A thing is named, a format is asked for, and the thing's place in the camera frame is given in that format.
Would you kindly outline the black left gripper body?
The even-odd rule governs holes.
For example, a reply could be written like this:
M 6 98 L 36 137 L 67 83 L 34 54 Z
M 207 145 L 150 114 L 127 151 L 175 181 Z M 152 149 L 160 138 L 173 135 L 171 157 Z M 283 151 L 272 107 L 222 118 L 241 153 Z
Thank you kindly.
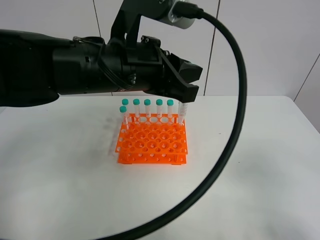
M 143 35 L 135 46 L 127 47 L 126 43 L 112 38 L 103 49 L 103 73 L 110 81 L 111 91 L 163 94 L 170 69 L 163 60 L 167 56 L 161 49 L 161 40 Z

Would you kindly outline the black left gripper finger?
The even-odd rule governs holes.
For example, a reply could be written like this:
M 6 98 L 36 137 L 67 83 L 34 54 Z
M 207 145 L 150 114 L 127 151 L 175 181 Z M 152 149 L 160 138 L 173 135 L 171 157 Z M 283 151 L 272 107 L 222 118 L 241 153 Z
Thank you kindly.
M 169 55 L 169 61 L 180 76 L 173 81 L 174 98 L 180 102 L 194 102 L 199 86 L 193 83 L 200 79 L 203 68 L 173 53 Z

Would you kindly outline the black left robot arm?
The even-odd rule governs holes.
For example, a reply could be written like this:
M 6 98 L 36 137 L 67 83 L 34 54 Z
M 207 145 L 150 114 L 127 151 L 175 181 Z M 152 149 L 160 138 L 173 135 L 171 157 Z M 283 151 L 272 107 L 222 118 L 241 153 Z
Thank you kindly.
M 168 51 L 158 39 L 127 48 L 119 39 L 64 39 L 0 32 L 0 104 L 33 107 L 62 95 L 142 91 L 183 103 L 198 93 L 203 69 Z

